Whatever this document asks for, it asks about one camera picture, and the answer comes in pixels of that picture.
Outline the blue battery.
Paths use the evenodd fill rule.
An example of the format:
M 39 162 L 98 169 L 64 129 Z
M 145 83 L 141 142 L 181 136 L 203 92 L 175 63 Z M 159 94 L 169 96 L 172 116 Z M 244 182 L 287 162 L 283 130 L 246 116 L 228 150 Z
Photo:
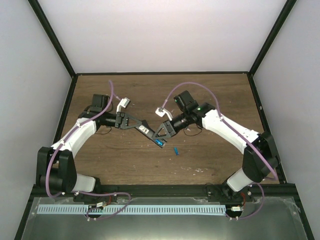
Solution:
M 178 156 L 178 155 L 179 155 L 178 148 L 177 148 L 177 147 L 174 147 L 173 149 L 174 149 L 175 154 Z
M 161 142 L 161 141 L 159 141 L 159 140 L 155 140 L 155 143 L 158 145 L 158 146 L 160 146 L 160 147 L 163 147 L 164 146 L 164 143 L 163 142 Z

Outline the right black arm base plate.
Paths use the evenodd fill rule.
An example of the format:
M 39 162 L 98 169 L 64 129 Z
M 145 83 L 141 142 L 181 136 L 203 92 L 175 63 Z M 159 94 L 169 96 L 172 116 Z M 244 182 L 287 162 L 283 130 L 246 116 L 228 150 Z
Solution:
M 207 198 L 209 202 L 220 202 L 220 203 L 240 203 L 240 202 L 251 202 L 253 198 L 243 192 L 237 192 L 235 194 L 226 195 L 220 191 L 210 190 L 207 192 Z

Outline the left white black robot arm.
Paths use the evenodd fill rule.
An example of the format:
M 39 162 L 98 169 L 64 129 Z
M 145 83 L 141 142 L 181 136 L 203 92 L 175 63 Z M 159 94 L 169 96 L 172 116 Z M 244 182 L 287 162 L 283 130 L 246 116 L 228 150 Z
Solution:
M 36 185 L 45 188 L 50 198 L 71 192 L 84 192 L 89 201 L 97 202 L 102 189 L 96 185 L 97 179 L 78 174 L 75 157 L 85 142 L 100 126 L 120 128 L 122 108 L 130 104 L 130 99 L 119 98 L 116 113 L 108 112 L 113 105 L 112 96 L 94 94 L 91 105 L 78 116 L 74 126 L 59 141 L 50 147 L 42 147 L 37 153 Z

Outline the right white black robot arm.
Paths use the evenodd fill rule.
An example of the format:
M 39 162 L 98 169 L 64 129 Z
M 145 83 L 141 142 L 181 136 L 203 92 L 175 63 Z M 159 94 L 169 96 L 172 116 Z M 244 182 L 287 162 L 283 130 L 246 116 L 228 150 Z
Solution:
M 240 191 L 252 183 L 262 182 L 269 174 L 278 179 L 276 167 L 279 165 L 278 150 L 273 136 L 265 131 L 258 133 L 250 130 L 224 116 L 217 104 L 207 102 L 199 105 L 186 90 L 174 97 L 181 114 L 172 114 L 163 106 L 155 110 L 159 117 L 167 116 L 152 139 L 159 143 L 169 139 L 178 132 L 195 124 L 201 129 L 211 131 L 234 147 L 243 155 L 242 166 L 229 176 L 221 185 L 223 198 L 229 202 L 240 196 Z

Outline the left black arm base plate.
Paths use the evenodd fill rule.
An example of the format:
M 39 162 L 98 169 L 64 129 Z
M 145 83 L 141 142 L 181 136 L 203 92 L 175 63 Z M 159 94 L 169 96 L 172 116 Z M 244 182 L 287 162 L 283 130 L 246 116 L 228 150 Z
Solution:
M 83 194 L 83 193 L 77 193 L 72 192 L 73 199 L 75 202 L 85 202 L 85 203 L 97 203 L 97 202 L 107 202 L 110 203 L 114 199 L 117 199 L 118 193 L 109 193 L 109 192 L 103 192 L 103 193 L 90 193 L 90 194 Z

